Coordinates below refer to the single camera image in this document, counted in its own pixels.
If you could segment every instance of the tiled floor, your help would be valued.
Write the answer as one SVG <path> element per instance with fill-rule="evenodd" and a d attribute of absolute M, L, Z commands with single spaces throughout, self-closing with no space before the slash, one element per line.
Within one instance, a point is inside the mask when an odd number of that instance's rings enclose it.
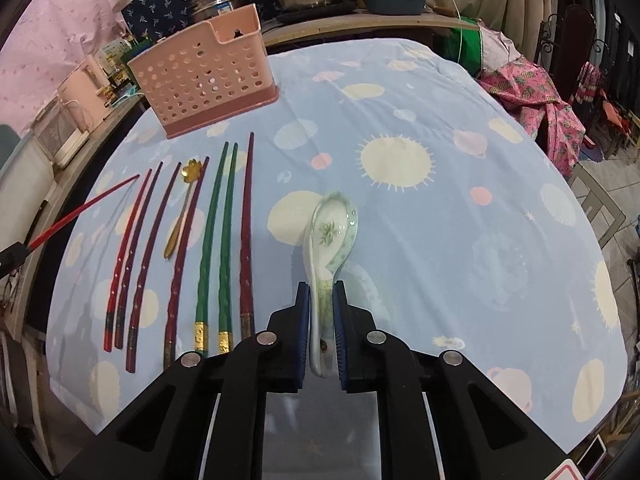
<path fill-rule="evenodd" d="M 640 214 L 640 162 L 634 162 L 633 156 L 632 150 L 626 150 L 603 162 L 580 163 L 609 193 L 626 216 L 622 227 L 602 249 L 602 254 L 609 269 L 611 285 L 618 303 L 620 324 L 630 360 L 633 358 L 633 346 L 638 337 L 638 318 L 636 298 L 626 261 L 635 257 L 640 247 L 640 237 L 636 233 Z M 572 191 L 579 202 L 589 192 L 580 180 L 575 181 Z M 603 208 L 591 222 L 596 237 L 600 238 L 612 222 L 613 216 Z"/>

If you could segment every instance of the pink plastic basket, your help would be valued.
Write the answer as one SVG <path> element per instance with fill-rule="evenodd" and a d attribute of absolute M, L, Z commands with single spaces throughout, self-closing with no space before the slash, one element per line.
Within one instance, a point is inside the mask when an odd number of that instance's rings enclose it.
<path fill-rule="evenodd" d="M 191 25 L 129 67 L 168 138 L 278 99 L 255 5 Z"/>

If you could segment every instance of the red chopstick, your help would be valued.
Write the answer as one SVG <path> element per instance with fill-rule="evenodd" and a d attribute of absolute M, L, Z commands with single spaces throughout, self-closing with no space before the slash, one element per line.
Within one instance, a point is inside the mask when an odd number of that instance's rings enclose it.
<path fill-rule="evenodd" d="M 180 286 L 182 285 L 184 259 L 187 254 L 187 242 L 189 240 L 191 224 L 193 223 L 193 215 L 195 213 L 196 205 L 198 204 L 200 188 L 202 187 L 202 181 L 204 180 L 204 174 L 207 171 L 208 165 L 209 157 L 206 157 L 204 159 L 202 169 L 200 170 L 200 176 L 198 178 L 198 181 L 196 182 L 193 196 L 191 197 L 191 203 L 189 204 L 187 216 L 184 219 L 184 227 L 182 228 L 182 235 L 180 236 L 178 253 L 175 257 L 174 278 L 171 281 L 171 297 L 169 298 L 169 305 L 167 306 L 166 326 L 164 327 L 164 370 L 166 370 L 171 365 L 171 363 L 175 361 L 175 338 L 178 321 L 178 302 L 180 301 Z"/>
<path fill-rule="evenodd" d="M 254 133 L 249 134 L 249 148 L 244 170 L 244 195 L 240 227 L 240 333 L 247 339 L 255 333 L 254 292 L 251 276 L 251 180 L 254 172 Z"/>
<path fill-rule="evenodd" d="M 131 316 L 129 317 L 129 335 L 127 336 L 127 360 L 125 364 L 125 370 L 130 374 L 136 371 L 136 351 L 138 350 L 138 327 L 140 326 L 140 310 L 142 309 L 142 299 L 145 292 L 146 274 L 149 271 L 149 262 L 151 261 L 151 254 L 154 250 L 154 243 L 158 236 L 158 229 L 166 203 L 171 195 L 171 190 L 174 188 L 175 177 L 178 176 L 182 163 L 178 162 L 175 167 L 174 174 L 166 187 L 162 202 L 156 213 L 156 219 L 151 227 L 149 233 L 149 240 L 146 242 L 145 254 L 142 256 L 142 264 L 140 265 L 140 274 L 138 275 L 138 284 L 136 285 L 136 293 L 133 296 L 133 306 L 131 307 Z"/>
<path fill-rule="evenodd" d="M 140 200 L 142 200 L 142 195 L 145 192 L 146 183 L 149 180 L 149 176 L 151 175 L 151 169 L 146 172 L 145 181 L 142 183 L 140 190 L 138 191 L 138 196 L 136 197 L 136 201 L 134 202 L 133 209 L 131 210 L 131 215 L 129 215 L 129 220 L 127 221 L 127 227 L 122 235 L 122 241 L 120 242 L 120 250 L 118 251 L 118 257 L 116 259 L 116 264 L 113 269 L 113 277 L 111 279 L 111 288 L 109 291 L 109 302 L 107 303 L 107 313 L 104 317 L 104 351 L 111 352 L 111 348 L 113 345 L 113 318 L 116 311 L 116 297 L 118 295 L 118 285 L 120 283 L 120 271 L 122 270 L 122 261 L 124 259 L 124 253 L 127 250 L 127 245 L 129 243 L 129 237 L 131 236 L 131 228 L 133 227 L 133 222 L 136 218 L 136 214 L 138 212 L 138 208 L 140 207 Z"/>
<path fill-rule="evenodd" d="M 127 263 L 124 265 L 124 272 L 122 273 L 122 284 L 120 285 L 120 295 L 118 297 L 118 308 L 116 310 L 116 330 L 113 335 L 113 345 L 116 348 L 121 349 L 124 345 L 124 321 L 125 314 L 127 312 L 127 299 L 129 297 L 129 282 L 131 280 L 131 269 L 133 267 L 133 260 L 136 257 L 136 248 L 138 247 L 138 240 L 140 239 L 140 231 L 142 231 L 142 224 L 145 221 L 146 210 L 149 207 L 149 201 L 151 195 L 156 187 L 158 181 L 158 175 L 162 170 L 162 161 L 158 164 L 158 168 L 154 173 L 154 177 L 149 185 L 149 191 L 146 192 L 145 201 L 140 208 L 140 214 L 138 215 L 138 222 L 136 228 L 133 229 L 133 236 L 131 237 L 131 244 L 129 245 L 129 255 L 127 256 Z"/>
<path fill-rule="evenodd" d="M 130 176 L 127 180 L 123 180 L 121 183 L 117 184 L 116 186 L 113 186 L 111 189 L 108 189 L 104 193 L 102 193 L 102 194 L 98 195 L 97 197 L 92 198 L 91 200 L 89 200 L 89 202 L 87 202 L 85 204 L 82 204 L 80 207 L 74 209 L 71 213 L 66 215 L 64 218 L 58 220 L 49 229 L 44 231 L 33 242 L 31 242 L 29 244 L 29 250 L 30 251 L 35 251 L 44 242 L 49 240 L 49 238 L 51 238 L 54 234 L 56 234 L 58 231 L 60 231 L 60 229 L 62 229 L 65 225 L 67 225 L 74 218 L 76 218 L 81 212 L 83 212 L 86 209 L 90 208 L 96 202 L 100 202 L 100 200 L 102 200 L 104 197 L 106 197 L 107 195 L 113 193 L 117 189 L 120 189 L 122 186 L 126 186 L 129 182 L 132 182 L 133 180 L 136 180 L 139 176 L 140 176 L 140 174 L 137 174 L 137 175 L 134 175 L 134 176 Z"/>

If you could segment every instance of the chair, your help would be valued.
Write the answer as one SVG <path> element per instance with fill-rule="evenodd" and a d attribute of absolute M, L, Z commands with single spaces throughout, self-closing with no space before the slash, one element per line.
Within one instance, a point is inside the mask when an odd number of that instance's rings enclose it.
<path fill-rule="evenodd" d="M 603 206 L 607 211 L 609 211 L 610 215 L 613 216 L 613 223 L 600 237 L 600 240 L 598 240 L 600 248 L 603 248 L 607 245 L 608 241 L 613 238 L 613 235 L 622 227 L 622 224 L 626 220 L 626 215 L 622 212 L 622 209 L 613 202 L 613 199 L 607 194 L 607 192 L 604 191 L 604 188 L 598 184 L 580 164 L 575 165 L 574 172 L 568 182 L 570 187 L 574 184 L 576 178 L 579 178 L 589 189 L 587 197 L 584 199 L 584 202 L 582 202 L 582 210 L 585 215 L 587 215 L 589 222 L 593 222 L 593 219 L 596 218 L 596 215 Z"/>

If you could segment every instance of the sun pattern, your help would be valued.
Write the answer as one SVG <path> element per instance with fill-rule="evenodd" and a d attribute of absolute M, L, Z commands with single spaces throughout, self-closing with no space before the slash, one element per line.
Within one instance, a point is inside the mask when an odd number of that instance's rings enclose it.
<path fill-rule="evenodd" d="M 431 174 L 435 173 L 432 153 L 419 142 L 407 137 L 381 136 L 373 137 L 361 149 L 357 161 L 363 170 L 362 176 L 368 176 L 371 185 L 386 184 L 387 189 L 394 190 L 413 187 L 418 184 L 428 186 L 427 181 L 433 182 Z"/>

